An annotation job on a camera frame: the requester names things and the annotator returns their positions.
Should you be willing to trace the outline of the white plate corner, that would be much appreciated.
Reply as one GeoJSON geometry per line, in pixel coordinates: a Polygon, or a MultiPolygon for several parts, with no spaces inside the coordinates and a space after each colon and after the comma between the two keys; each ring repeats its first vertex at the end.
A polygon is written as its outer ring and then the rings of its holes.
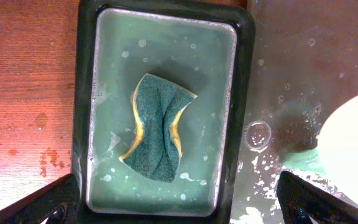
{"type": "Polygon", "coordinates": [[[290,153],[283,164],[291,170],[323,174],[358,205],[358,95],[329,116],[314,149],[290,153]]]}

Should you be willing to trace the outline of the green yellow scrub sponge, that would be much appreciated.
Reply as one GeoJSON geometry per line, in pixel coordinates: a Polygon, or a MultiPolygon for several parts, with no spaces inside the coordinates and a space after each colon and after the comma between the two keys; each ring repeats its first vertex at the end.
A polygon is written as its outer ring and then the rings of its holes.
{"type": "Polygon", "coordinates": [[[147,179],[173,182],[182,157],[178,124],[196,98],[186,88],[146,73],[132,99],[135,139],[119,160],[147,179]]]}

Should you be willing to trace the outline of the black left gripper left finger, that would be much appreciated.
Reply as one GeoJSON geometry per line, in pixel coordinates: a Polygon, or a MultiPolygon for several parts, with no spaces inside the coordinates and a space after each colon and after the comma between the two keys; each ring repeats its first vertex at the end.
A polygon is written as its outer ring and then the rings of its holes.
{"type": "Polygon", "coordinates": [[[75,223],[80,190],[67,174],[0,210],[0,223],[75,223]]]}

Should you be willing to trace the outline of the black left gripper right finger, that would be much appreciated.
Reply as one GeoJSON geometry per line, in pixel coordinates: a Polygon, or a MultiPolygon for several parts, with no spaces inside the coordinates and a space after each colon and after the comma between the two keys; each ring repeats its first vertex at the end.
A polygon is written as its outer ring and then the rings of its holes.
{"type": "Polygon", "coordinates": [[[277,182],[277,198],[285,224],[358,223],[358,208],[283,171],[277,182]]]}

